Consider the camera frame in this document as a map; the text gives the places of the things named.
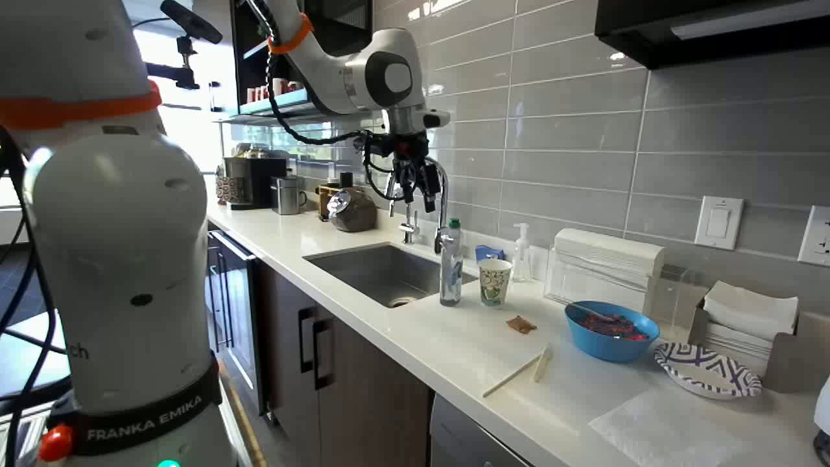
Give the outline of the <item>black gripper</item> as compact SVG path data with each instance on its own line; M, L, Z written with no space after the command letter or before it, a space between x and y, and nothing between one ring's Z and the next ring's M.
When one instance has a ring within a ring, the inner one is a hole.
M426 169L426 155L427 155L427 134L426 133L371 134L369 151L376 155L391 159L391 173L398 182L398 203L402 203L404 222L410 222L410 216L411 216L410 185L419 185L426 212L435 210L439 170Z

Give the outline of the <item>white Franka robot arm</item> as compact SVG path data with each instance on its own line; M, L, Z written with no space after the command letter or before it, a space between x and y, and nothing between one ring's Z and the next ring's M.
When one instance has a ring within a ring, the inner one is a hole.
M206 188L122 0L0 0L3 151L70 395L37 467L236 467L206 343Z

